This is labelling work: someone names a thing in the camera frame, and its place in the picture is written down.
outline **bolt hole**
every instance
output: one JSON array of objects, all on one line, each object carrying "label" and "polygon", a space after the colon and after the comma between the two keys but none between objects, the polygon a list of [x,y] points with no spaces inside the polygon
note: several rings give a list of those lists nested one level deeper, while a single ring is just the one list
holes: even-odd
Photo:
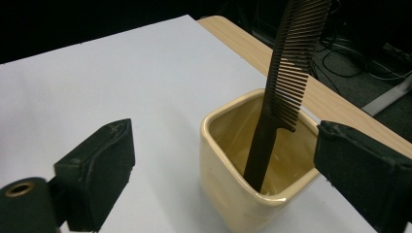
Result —
[{"label": "bolt hole", "polygon": [[34,187],[34,183],[32,183],[32,182],[18,183],[16,185],[10,187],[6,191],[6,196],[8,196],[8,197],[18,197],[18,196],[26,194],[31,189],[33,189],[33,187]]}]

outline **white tabletop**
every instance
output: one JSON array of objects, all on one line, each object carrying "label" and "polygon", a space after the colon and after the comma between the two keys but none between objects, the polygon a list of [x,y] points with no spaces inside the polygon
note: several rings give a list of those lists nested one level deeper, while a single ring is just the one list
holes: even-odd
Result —
[{"label": "white tabletop", "polygon": [[[0,65],[0,187],[51,179],[100,126],[131,118],[136,166],[101,232],[228,232],[200,187],[200,122],[264,84],[190,17]],[[374,230],[320,176],[263,232]]]}]

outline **yellow ceramic container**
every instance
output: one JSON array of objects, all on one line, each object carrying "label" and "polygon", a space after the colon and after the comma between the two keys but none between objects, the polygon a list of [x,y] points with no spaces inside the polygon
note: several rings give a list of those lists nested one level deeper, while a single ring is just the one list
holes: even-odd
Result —
[{"label": "yellow ceramic container", "polygon": [[201,124],[201,184],[233,232],[258,232],[319,175],[313,164],[317,124],[300,112],[294,133],[278,130],[262,192],[243,179],[263,92],[233,100]]}]

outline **beige square cup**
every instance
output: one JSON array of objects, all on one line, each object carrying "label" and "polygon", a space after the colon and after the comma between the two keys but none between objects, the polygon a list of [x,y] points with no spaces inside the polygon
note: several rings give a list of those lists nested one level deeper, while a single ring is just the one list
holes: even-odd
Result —
[{"label": "beige square cup", "polygon": [[317,123],[300,111],[294,133],[278,130],[262,192],[243,179],[263,93],[247,93],[201,124],[201,185],[233,232],[258,232],[319,175],[313,164]]}]

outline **dark floor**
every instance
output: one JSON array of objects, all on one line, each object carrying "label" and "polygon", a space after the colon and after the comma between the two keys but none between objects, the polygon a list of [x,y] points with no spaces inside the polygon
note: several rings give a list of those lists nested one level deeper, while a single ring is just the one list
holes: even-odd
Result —
[{"label": "dark floor", "polygon": [[[11,1],[0,8],[0,64],[182,15],[199,19],[219,14],[242,24],[238,20],[241,11],[228,7],[228,2],[232,1],[102,0],[72,1],[61,6],[46,1]],[[258,30],[255,35],[266,44],[273,41]],[[320,82],[359,108],[400,83],[403,78],[395,73],[406,74],[412,70],[410,60],[402,62],[394,58],[393,52],[380,52],[376,62],[368,62],[368,67],[373,68],[376,76],[394,80],[374,78],[365,72],[364,62],[350,54],[357,48],[347,40],[351,39],[334,40],[327,44],[328,48],[319,45],[315,70]],[[412,142],[412,92],[375,118]]]}]

